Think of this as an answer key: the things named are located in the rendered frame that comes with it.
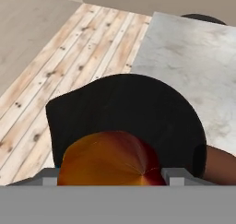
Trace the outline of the black round stool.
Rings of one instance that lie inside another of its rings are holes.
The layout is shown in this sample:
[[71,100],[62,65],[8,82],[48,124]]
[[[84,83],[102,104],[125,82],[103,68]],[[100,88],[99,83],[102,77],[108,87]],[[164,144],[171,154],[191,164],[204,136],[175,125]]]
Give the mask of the black round stool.
[[207,140],[191,104],[174,88],[152,77],[120,74],[97,79],[46,104],[53,162],[83,136],[125,131],[152,146],[163,168],[205,172]]
[[211,16],[207,15],[201,15],[201,14],[186,14],[186,15],[181,15],[182,18],[190,18],[190,19],[196,19],[196,20],[201,20],[205,22],[210,22],[210,23],[216,23],[220,25],[227,26],[227,24],[217,18],[213,18]]

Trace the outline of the brown rounded object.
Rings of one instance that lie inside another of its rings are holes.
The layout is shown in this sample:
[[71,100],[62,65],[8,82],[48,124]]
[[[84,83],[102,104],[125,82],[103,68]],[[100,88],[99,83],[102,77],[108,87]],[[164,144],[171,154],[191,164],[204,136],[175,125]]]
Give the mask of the brown rounded object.
[[236,157],[207,146],[204,179],[219,185],[236,185]]

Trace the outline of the orange red peach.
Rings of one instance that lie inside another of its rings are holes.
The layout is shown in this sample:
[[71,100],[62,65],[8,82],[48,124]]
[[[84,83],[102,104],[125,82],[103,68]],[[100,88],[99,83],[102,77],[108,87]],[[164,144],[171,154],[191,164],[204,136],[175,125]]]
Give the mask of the orange red peach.
[[121,131],[79,139],[65,151],[58,185],[165,185],[154,149]]

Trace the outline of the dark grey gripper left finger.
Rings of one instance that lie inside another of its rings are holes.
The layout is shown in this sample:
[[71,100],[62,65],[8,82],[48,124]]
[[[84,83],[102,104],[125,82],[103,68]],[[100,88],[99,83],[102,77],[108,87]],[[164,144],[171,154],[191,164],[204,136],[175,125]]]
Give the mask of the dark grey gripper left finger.
[[57,168],[44,168],[35,176],[11,183],[10,186],[56,186],[58,174]]

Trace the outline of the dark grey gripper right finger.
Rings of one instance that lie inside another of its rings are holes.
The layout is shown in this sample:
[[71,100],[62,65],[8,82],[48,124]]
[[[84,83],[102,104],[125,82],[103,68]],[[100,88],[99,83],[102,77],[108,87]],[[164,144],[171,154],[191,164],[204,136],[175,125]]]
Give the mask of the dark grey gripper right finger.
[[163,168],[161,175],[169,186],[213,185],[211,182],[194,177],[184,168]]

